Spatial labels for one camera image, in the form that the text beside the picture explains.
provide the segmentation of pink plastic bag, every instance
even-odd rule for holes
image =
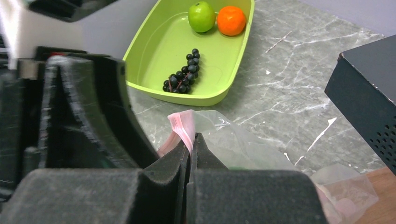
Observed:
[[[195,140],[194,111],[187,110],[180,113],[173,113],[168,116],[172,132],[166,142],[158,149],[159,156],[164,156],[182,140],[188,151],[192,152]]]

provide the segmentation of grape bunch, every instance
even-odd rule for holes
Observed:
[[[176,74],[169,76],[163,83],[163,90],[172,93],[189,93],[191,85],[199,77],[199,59],[201,55],[198,49],[193,49],[191,54],[187,54],[187,65],[183,66]]]

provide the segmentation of wooden surface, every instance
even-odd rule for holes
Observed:
[[[367,173],[379,197],[357,224],[396,224],[396,176],[388,169],[382,168]]]

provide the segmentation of black object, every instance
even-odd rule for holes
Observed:
[[[117,0],[30,0],[31,11],[54,19],[76,22]]]
[[[45,64],[50,52],[57,56]],[[25,63],[37,63],[33,75]],[[2,200],[38,167],[145,168],[158,159],[131,111],[124,75],[122,60],[45,47],[17,70],[0,70]]]
[[[315,186],[297,171],[228,170],[199,134],[191,154],[187,223],[326,224]]]
[[[0,223],[182,224],[178,187],[189,162],[179,144],[146,169],[36,169],[5,205]]]
[[[307,176],[295,171],[227,170],[199,133],[191,157],[180,142],[143,170],[36,169],[23,179],[0,216],[0,223],[13,224],[184,224],[185,220],[327,223]]]
[[[396,35],[345,52],[325,93],[396,175]]]

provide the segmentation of marble countertop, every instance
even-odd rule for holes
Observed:
[[[156,148],[170,133],[167,115],[187,109],[217,110],[287,155],[308,175],[334,163],[365,173],[384,164],[324,90],[340,52],[381,38],[297,0],[256,0],[238,75],[219,104],[175,105],[132,88],[129,95]]]

